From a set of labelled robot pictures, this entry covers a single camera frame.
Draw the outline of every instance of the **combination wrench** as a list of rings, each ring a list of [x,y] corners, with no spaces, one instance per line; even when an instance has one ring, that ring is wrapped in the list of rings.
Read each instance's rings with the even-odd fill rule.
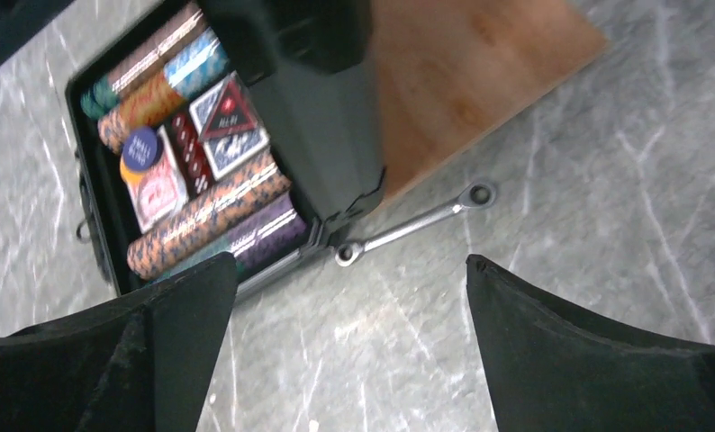
[[[336,247],[334,259],[342,267],[351,266],[366,252],[427,228],[429,225],[455,216],[460,212],[486,209],[495,203],[496,195],[494,184],[484,179],[475,180],[464,189],[464,192],[448,202],[442,203],[371,238],[347,240]]]

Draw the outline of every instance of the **wooden board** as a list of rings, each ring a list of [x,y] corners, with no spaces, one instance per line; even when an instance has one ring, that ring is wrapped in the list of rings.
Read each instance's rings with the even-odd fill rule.
[[[373,7],[385,203],[606,46],[566,0],[373,0]]]

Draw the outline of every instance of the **stack of poker chips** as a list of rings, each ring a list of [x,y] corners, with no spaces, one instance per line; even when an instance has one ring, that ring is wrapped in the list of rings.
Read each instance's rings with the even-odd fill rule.
[[[82,110],[93,120],[106,115],[195,41],[207,26],[198,5],[193,2],[186,5],[82,95]]]
[[[291,188],[269,149],[219,180],[171,218],[133,241],[127,264],[151,280],[259,212]]]
[[[307,224],[294,209],[291,194],[285,193],[188,259],[167,270],[157,281],[168,279],[223,251],[231,252],[235,256],[240,278],[244,278],[246,270],[264,264],[306,232]]]
[[[124,142],[119,165],[132,206],[147,232],[158,221],[175,214],[188,201],[186,183],[178,172],[175,156],[164,128],[135,130]]]
[[[160,73],[132,92],[98,121],[100,139],[115,154],[130,132],[156,126],[219,78],[229,60],[211,29],[171,59]]]

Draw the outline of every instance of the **dice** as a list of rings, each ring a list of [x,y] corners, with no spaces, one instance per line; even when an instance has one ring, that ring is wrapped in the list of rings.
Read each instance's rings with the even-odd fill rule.
[[[214,184],[212,168],[204,153],[204,146],[199,142],[195,126],[186,114],[181,112],[176,115],[172,119],[172,128],[181,150],[181,165],[185,168],[192,192],[198,196]]]

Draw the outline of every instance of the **black case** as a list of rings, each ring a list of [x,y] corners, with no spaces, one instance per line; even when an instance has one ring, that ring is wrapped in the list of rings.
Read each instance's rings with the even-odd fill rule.
[[[368,0],[198,0],[270,132],[274,156],[294,182],[309,238],[242,281],[243,297],[340,241],[384,197]],[[68,83],[80,192],[103,276],[120,295],[141,288],[127,266],[140,235],[119,160],[98,138],[80,96],[187,4],[165,0]]]

